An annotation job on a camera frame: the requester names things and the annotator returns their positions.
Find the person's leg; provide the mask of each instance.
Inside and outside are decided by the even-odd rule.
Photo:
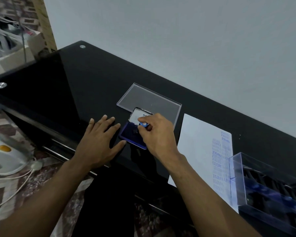
[[[130,178],[110,167],[94,178],[72,236],[134,235],[134,191]]]

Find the silver bolt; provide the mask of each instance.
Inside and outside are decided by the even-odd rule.
[[[0,89],[6,87],[8,84],[5,82],[0,82]]]

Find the clear plastic box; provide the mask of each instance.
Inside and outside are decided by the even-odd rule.
[[[296,236],[296,178],[243,153],[229,167],[239,210]]]
[[[182,104],[136,83],[132,84],[117,105],[130,112],[139,107],[153,114],[160,113],[171,121],[174,127],[182,106]]]

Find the clear plastic lid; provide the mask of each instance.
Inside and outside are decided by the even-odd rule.
[[[118,101],[117,106],[130,112],[139,107],[153,114],[160,113],[175,127],[182,104],[134,83]]]

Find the white wall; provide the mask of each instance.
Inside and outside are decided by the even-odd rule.
[[[87,41],[296,137],[296,0],[45,0]]]

